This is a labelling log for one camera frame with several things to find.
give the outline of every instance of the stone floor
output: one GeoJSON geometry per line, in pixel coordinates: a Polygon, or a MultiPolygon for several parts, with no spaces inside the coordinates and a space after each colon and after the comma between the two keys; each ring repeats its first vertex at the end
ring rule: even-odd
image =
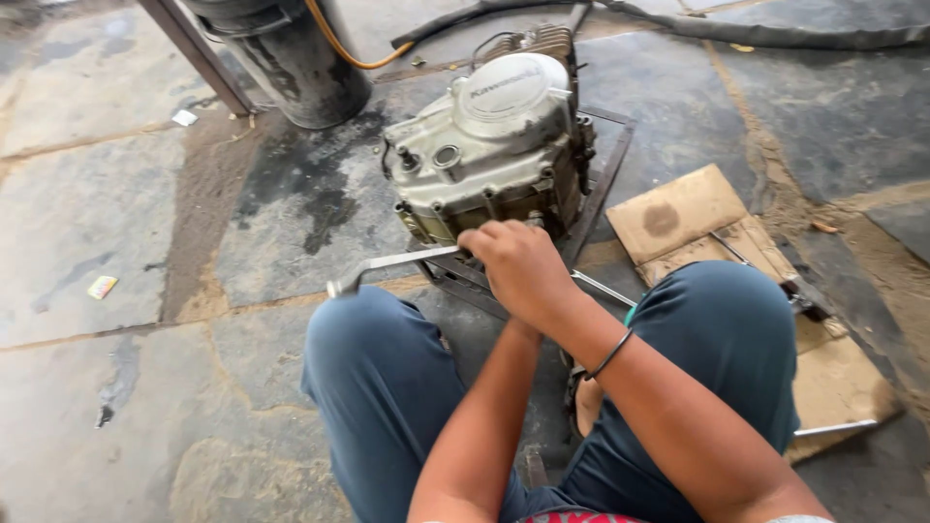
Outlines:
{"type": "MultiPolygon", "coordinates": [[[[227,120],[142,9],[99,3],[0,40],[0,510],[13,523],[347,520],[296,384],[323,282],[406,241],[379,174],[380,130],[440,96],[461,73],[448,64],[490,34],[569,8],[435,37],[415,52],[426,66],[372,73],[365,110],[313,132],[274,111],[252,130],[227,120]],[[183,107],[201,120],[171,123],[183,107]],[[101,275],[120,281],[95,301],[86,290],[101,275]]],[[[364,60],[469,3],[339,2],[364,60]]],[[[634,3],[819,30],[930,20],[922,0],[634,3]]],[[[582,101],[638,121],[608,204],[719,165],[910,407],[799,473],[842,521],[924,520],[930,53],[741,52],[600,8],[579,40],[582,101]]],[[[618,128],[597,126],[605,151],[618,128]]],[[[606,221],[581,263],[624,294],[644,291],[606,221]]],[[[408,268],[370,280],[439,323],[473,381],[498,320],[408,268]]],[[[564,383],[546,345],[520,453],[539,451],[553,474],[573,448],[564,383]]]]}

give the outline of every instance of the metal frame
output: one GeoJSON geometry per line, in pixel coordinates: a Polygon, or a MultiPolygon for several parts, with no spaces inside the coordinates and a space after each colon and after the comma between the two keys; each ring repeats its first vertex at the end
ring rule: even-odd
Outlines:
{"type": "Polygon", "coordinates": [[[193,68],[213,87],[226,107],[237,116],[249,114],[252,102],[174,0],[139,0],[139,3],[193,68]]]}
{"type": "MultiPolygon", "coordinates": [[[[581,248],[584,247],[588,237],[591,236],[597,225],[607,194],[610,193],[610,188],[614,185],[617,174],[620,172],[620,166],[623,165],[623,158],[630,148],[630,141],[636,127],[636,121],[632,118],[599,107],[581,104],[578,107],[578,112],[621,124],[623,130],[620,132],[620,136],[607,158],[606,169],[597,177],[594,190],[585,197],[581,214],[568,231],[568,239],[559,249],[562,254],[562,261],[565,262],[565,267],[569,270],[575,268],[575,263],[578,262],[578,256],[581,254],[581,248]]],[[[424,248],[426,246],[412,238],[407,246],[407,250],[424,248]]],[[[426,279],[430,280],[436,287],[454,294],[500,319],[507,319],[510,316],[504,306],[491,293],[491,285],[487,281],[487,276],[481,271],[480,265],[474,268],[453,258],[435,258],[428,261],[417,261],[417,267],[426,276],[426,279]]]]}

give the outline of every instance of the wrist bracelet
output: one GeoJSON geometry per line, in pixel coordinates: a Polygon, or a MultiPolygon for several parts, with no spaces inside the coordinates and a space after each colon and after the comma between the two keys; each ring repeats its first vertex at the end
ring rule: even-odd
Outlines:
{"type": "Polygon", "coordinates": [[[598,373],[600,373],[601,370],[604,369],[604,367],[605,367],[605,366],[607,365],[607,363],[610,361],[610,358],[614,357],[614,355],[620,350],[620,347],[623,346],[623,343],[626,343],[626,342],[627,342],[627,340],[629,339],[629,337],[630,337],[630,335],[631,335],[632,333],[633,333],[633,329],[627,329],[627,333],[623,335],[623,338],[620,338],[620,341],[617,343],[617,346],[614,347],[614,350],[612,350],[612,351],[610,351],[609,353],[607,353],[607,357],[604,358],[604,361],[601,362],[601,365],[598,365],[598,366],[597,366],[597,369],[595,369],[593,372],[589,372],[588,375],[584,377],[584,381],[585,381],[585,382],[586,382],[587,380],[590,380],[590,379],[594,378],[594,376],[597,376],[598,373]]]}

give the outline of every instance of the engine stand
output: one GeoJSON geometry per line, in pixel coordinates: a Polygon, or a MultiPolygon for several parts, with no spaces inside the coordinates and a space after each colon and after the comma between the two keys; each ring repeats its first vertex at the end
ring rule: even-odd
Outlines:
{"type": "MultiPolygon", "coordinates": [[[[610,193],[610,188],[614,185],[614,180],[620,172],[620,166],[623,164],[623,158],[630,147],[630,141],[636,126],[636,121],[632,118],[599,107],[581,104],[578,107],[578,112],[621,124],[623,130],[620,131],[620,136],[607,158],[607,166],[604,172],[597,175],[596,171],[590,171],[591,174],[597,175],[594,189],[585,197],[578,220],[572,225],[566,236],[567,239],[560,242],[562,245],[559,248],[559,253],[562,255],[565,267],[569,270],[575,267],[578,255],[581,254],[581,248],[584,247],[588,237],[597,225],[601,209],[604,208],[604,201],[607,199],[607,194],[610,193]]],[[[407,246],[408,251],[425,248],[427,247],[413,238],[411,238],[410,244],[407,246]]],[[[491,286],[488,284],[487,277],[482,272],[480,264],[471,266],[451,258],[437,258],[418,261],[417,266],[436,287],[454,294],[500,319],[506,320],[510,316],[503,305],[491,293],[491,286]]]]}

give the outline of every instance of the kawasaki engine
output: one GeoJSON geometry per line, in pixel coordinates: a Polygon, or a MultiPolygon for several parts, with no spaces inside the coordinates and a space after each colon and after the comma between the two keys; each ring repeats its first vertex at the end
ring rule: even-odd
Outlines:
{"type": "Polygon", "coordinates": [[[385,129],[397,215],[420,242],[453,245],[485,221],[539,211],[557,239],[578,215],[594,156],[591,118],[578,115],[571,32],[514,33],[482,61],[416,117],[385,129]]]}

